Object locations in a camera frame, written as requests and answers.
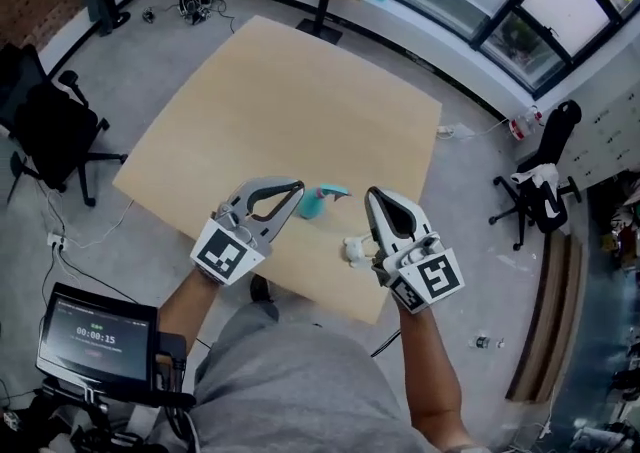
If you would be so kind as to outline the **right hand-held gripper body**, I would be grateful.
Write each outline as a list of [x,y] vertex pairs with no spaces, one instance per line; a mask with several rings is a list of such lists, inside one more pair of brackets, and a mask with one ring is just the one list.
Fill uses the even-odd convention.
[[380,285],[411,314],[465,286],[453,249],[444,248],[438,233],[429,233],[388,256],[379,252],[372,270]]

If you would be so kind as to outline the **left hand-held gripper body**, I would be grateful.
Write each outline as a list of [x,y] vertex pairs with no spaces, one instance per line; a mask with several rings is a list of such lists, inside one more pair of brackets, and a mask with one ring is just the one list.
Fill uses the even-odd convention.
[[223,202],[207,220],[190,259],[205,276],[230,286],[271,255],[267,236],[272,220],[269,216],[242,214],[240,207]]

